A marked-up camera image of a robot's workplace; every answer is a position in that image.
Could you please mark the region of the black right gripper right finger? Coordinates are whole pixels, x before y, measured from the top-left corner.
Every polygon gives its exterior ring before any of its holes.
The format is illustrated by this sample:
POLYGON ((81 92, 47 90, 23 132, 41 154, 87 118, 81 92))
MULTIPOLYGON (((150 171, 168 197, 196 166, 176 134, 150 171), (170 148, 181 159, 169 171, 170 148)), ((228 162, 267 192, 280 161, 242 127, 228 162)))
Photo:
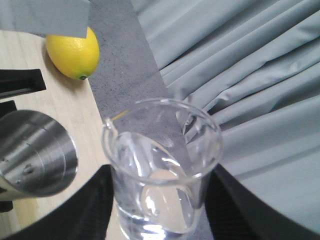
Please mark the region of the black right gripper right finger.
POLYGON ((211 172, 205 211, 216 240, 318 240, 320 235, 277 212, 222 165, 211 172))

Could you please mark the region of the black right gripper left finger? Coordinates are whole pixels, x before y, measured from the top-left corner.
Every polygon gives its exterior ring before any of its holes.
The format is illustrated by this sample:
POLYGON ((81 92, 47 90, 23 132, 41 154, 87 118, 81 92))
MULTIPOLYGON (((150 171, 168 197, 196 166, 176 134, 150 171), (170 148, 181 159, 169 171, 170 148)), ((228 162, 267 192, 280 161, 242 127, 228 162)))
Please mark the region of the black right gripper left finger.
POLYGON ((0 213, 2 240, 104 240, 112 215, 111 166, 103 165, 73 196, 53 207, 49 198, 20 199, 0 213))

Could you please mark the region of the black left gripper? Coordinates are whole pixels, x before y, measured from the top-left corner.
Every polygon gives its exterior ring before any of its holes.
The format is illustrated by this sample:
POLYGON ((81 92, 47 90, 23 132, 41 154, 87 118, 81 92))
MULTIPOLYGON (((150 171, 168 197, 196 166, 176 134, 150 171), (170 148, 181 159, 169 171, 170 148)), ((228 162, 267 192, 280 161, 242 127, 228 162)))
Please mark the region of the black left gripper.
POLYGON ((46 90, 40 69, 1 69, 0 99, 46 90))

